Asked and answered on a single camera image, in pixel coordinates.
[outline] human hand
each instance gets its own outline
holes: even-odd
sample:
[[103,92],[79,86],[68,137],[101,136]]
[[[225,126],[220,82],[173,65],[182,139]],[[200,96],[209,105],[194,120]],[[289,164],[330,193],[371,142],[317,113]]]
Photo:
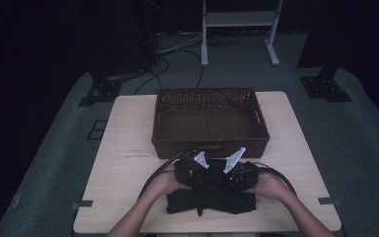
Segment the human hand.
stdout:
[[270,173],[259,173],[258,182],[252,188],[245,190],[245,193],[278,200],[292,195],[291,190],[276,175]]
[[147,190],[155,196],[160,197],[170,195],[176,190],[190,190],[190,187],[180,183],[175,178],[175,166],[171,164],[153,179]]

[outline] black garment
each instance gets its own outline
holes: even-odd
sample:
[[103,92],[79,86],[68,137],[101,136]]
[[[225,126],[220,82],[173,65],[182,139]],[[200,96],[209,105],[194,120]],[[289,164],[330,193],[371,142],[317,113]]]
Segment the black garment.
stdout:
[[256,196],[234,191],[226,184],[223,170],[226,160],[208,159],[210,166],[202,183],[192,190],[178,190],[167,196],[168,213],[197,209],[198,215],[206,208],[233,214],[257,209]]

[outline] wicker basket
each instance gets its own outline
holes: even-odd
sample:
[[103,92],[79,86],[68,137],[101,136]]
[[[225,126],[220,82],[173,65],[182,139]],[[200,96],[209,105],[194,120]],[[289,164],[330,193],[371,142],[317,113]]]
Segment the wicker basket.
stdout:
[[252,88],[160,89],[152,143],[160,159],[188,150],[225,158],[241,147],[245,158],[264,154],[269,133]]

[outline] tape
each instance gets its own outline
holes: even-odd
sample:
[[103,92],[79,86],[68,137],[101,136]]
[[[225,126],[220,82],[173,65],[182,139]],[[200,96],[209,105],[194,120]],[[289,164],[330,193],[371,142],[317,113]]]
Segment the tape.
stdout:
[[341,206],[341,202],[338,199],[332,199],[331,197],[319,197],[319,204],[333,204],[334,206]]
[[79,203],[73,203],[72,209],[78,210],[79,207],[91,207],[93,202],[93,200],[81,200]]

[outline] gray floor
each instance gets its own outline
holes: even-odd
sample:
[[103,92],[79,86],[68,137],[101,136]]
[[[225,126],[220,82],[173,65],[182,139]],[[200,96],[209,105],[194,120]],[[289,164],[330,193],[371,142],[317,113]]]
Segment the gray floor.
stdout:
[[[306,37],[276,36],[278,67],[270,64],[265,36],[239,37],[233,44],[210,47],[209,66],[203,69],[200,87],[249,86],[257,91],[285,92],[331,197],[341,203],[337,211],[346,236],[379,236],[379,111],[359,81],[343,69],[335,79],[352,102],[309,99],[299,76],[316,75],[320,68],[296,68]],[[159,44],[165,49],[186,40],[161,37]],[[198,46],[186,50],[199,54]],[[169,62],[168,70],[160,76],[164,87],[196,85],[201,68],[193,54],[176,52],[164,58]],[[165,66],[160,61],[153,70],[161,72]],[[147,73],[127,81],[120,94],[132,95],[150,77],[152,74]],[[109,118],[113,106],[96,103],[78,107],[91,85],[91,78],[85,74],[67,96],[1,220],[0,236],[72,235],[72,205],[81,199],[100,145],[100,140],[90,140],[88,135],[96,120]],[[137,94],[155,94],[157,88],[153,80]]]

